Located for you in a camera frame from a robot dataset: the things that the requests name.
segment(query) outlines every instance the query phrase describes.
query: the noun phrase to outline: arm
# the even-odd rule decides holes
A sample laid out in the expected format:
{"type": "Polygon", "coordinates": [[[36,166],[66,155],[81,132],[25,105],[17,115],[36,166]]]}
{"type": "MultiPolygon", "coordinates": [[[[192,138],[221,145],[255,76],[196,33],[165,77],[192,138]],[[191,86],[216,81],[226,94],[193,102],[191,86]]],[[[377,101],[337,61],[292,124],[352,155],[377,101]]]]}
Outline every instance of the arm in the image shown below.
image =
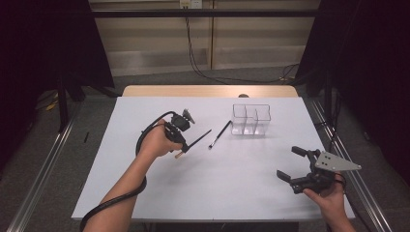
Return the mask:
{"type": "MultiPolygon", "coordinates": [[[[151,164],[171,150],[180,150],[182,144],[165,137],[163,119],[144,138],[141,149],[123,176],[103,198],[102,203],[138,188],[151,164]]],[[[91,217],[84,231],[128,231],[136,196],[119,202],[91,217]]]]}
{"type": "MultiPolygon", "coordinates": [[[[339,175],[336,175],[336,179],[342,181],[339,175]]],[[[333,183],[320,195],[308,188],[304,189],[304,194],[320,207],[322,217],[333,232],[355,231],[344,210],[344,189],[340,183],[333,183]]]]}

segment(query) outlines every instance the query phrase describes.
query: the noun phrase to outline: gray floor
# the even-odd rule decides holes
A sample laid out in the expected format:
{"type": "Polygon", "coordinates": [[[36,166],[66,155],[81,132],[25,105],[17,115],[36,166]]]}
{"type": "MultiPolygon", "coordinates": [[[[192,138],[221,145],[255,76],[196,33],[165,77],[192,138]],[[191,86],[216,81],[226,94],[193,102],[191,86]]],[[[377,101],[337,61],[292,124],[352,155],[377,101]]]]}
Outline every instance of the gray floor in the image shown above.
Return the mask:
{"type": "MultiPolygon", "coordinates": [[[[211,76],[266,81],[278,79],[282,76],[282,69],[242,69],[204,73],[211,76]]],[[[237,80],[224,81],[229,84],[268,84],[237,80]]],[[[118,93],[122,93],[125,86],[130,84],[220,84],[212,79],[198,76],[194,72],[124,76],[115,78],[115,82],[114,91],[118,93]]],[[[279,81],[269,84],[284,83],[279,81]]],[[[73,112],[79,105],[78,116],[66,145],[55,162],[51,175],[46,180],[43,194],[36,202],[36,208],[31,212],[32,215],[27,221],[25,231],[78,231],[79,223],[71,219],[71,213],[115,105],[114,99],[107,98],[92,89],[85,88],[85,91],[87,99],[84,102],[76,103],[69,100],[70,112],[73,112]]],[[[306,98],[305,87],[299,86],[297,91],[300,96],[304,97],[312,121],[319,122],[310,106],[312,99],[306,98]]],[[[45,103],[48,101],[40,102],[39,106],[45,103]]],[[[53,146],[58,128],[58,107],[50,111],[45,111],[43,108],[38,110],[33,128],[4,169],[0,182],[0,231],[7,230],[18,207],[35,181],[53,146]]],[[[410,220],[408,220],[410,217],[409,187],[386,163],[377,144],[373,144],[364,137],[365,131],[362,125],[344,104],[340,111],[337,131],[352,160],[362,165],[363,170],[360,173],[392,229],[408,231],[410,228],[410,220]]],[[[318,133],[327,147],[329,140],[321,127],[318,127],[318,133]]],[[[348,186],[348,192],[359,214],[370,225],[371,230],[375,231],[371,226],[370,218],[366,215],[366,208],[351,185],[348,186]]],[[[353,223],[358,231],[366,231],[359,219],[353,219],[353,223]]],[[[136,223],[132,226],[131,231],[138,231],[141,228],[141,225],[136,223]]],[[[204,228],[204,231],[218,231],[215,226],[204,225],[204,228]]],[[[304,221],[300,223],[299,231],[325,231],[325,227],[322,220],[304,221]]]]}

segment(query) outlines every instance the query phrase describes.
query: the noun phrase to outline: forearm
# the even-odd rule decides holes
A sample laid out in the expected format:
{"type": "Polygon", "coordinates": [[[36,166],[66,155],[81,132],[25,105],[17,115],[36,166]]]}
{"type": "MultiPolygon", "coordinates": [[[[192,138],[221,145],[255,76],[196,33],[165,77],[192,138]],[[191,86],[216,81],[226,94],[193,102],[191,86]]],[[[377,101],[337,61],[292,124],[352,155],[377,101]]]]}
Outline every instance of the forearm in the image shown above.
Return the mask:
{"type": "Polygon", "coordinates": [[[341,218],[340,221],[329,224],[332,228],[332,232],[355,232],[355,228],[353,228],[352,223],[348,218],[341,218]]]}
{"type": "MultiPolygon", "coordinates": [[[[154,162],[149,154],[138,154],[130,167],[103,198],[102,203],[137,189],[154,162]]],[[[127,231],[136,196],[119,202],[91,217],[84,231],[127,231]]]]}

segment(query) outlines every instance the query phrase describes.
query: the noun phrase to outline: table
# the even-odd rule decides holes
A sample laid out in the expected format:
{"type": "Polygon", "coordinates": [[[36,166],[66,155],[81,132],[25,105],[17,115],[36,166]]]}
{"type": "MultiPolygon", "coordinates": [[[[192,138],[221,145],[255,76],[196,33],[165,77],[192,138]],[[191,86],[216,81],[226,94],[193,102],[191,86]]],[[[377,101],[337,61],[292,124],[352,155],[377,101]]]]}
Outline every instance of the table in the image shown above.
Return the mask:
{"type": "Polygon", "coordinates": [[[287,85],[131,85],[123,97],[227,97],[246,94],[250,98],[296,98],[287,85]]]}
{"type": "MultiPolygon", "coordinates": [[[[192,117],[198,118],[192,129],[184,132],[189,144],[192,138],[209,128],[214,130],[182,159],[175,161],[173,156],[165,156],[156,160],[147,174],[148,187],[138,196],[132,219],[198,222],[321,218],[314,203],[302,194],[293,194],[291,187],[275,176],[279,168],[287,173],[290,171],[294,177],[309,172],[308,159],[292,154],[291,146],[323,149],[302,99],[262,98],[295,97],[293,87],[132,86],[125,90],[124,96],[155,95],[155,91],[160,97],[117,100],[73,218],[81,218],[97,205],[127,168],[133,159],[132,146],[138,137],[136,131],[143,130],[166,107],[179,108],[175,111],[182,112],[180,104],[189,105],[192,117]],[[163,97],[186,93],[195,97],[163,97]],[[256,98],[236,98],[239,94],[256,98]],[[270,133],[257,138],[225,133],[220,139],[223,141],[208,151],[208,143],[226,123],[226,118],[230,119],[233,102],[268,103],[272,108],[273,128],[270,133]]],[[[346,209],[348,216],[353,218],[347,201],[346,209]]]]}

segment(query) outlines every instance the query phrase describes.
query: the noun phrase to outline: white wall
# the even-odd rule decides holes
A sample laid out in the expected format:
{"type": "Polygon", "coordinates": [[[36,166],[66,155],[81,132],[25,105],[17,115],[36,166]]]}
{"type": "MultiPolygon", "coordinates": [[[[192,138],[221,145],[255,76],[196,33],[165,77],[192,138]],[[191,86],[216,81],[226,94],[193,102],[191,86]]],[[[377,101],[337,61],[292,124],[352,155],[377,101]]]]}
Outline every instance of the white wall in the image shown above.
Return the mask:
{"type": "MultiPolygon", "coordinates": [[[[319,2],[237,0],[215,1],[213,6],[213,1],[204,0],[203,7],[317,9],[319,2]]],[[[172,0],[90,0],[90,4],[92,9],[179,8],[179,1],[172,0]]],[[[96,22],[114,76],[191,70],[183,18],[97,18],[96,22]]],[[[313,18],[190,18],[196,63],[201,70],[299,63],[312,22],[313,18]]]]}

